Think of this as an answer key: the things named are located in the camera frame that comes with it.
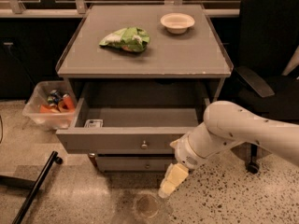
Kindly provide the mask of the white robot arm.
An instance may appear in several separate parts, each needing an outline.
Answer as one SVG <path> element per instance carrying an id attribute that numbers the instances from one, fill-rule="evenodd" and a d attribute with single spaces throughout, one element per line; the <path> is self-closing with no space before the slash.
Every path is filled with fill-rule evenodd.
<path id="1" fill-rule="evenodd" d="M 189 171 L 213 155 L 243 143 L 257 145 L 299 165 L 298 124 L 262 118 L 235 103 L 218 101 L 206 108 L 199 126 L 170 144 L 178 162 L 168 166 L 158 195 L 169 197 Z"/>

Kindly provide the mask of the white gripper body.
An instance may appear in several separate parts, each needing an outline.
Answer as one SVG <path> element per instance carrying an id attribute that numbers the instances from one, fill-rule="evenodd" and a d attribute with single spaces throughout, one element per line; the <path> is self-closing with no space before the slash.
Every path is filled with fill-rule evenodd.
<path id="1" fill-rule="evenodd" d="M 176 160 L 190 170 L 206 163 L 206 159 L 198 156 L 191 148 L 187 134 L 171 142 L 170 147 L 174 149 Z"/>

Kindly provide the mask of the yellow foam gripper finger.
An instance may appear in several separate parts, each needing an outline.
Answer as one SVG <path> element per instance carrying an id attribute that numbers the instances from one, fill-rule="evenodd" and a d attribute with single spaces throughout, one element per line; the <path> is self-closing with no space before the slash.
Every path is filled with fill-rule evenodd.
<path id="1" fill-rule="evenodd" d="M 158 190 L 161 198 L 169 197 L 176 188 L 188 177 L 189 169 L 180 163 L 170 164 Z"/>

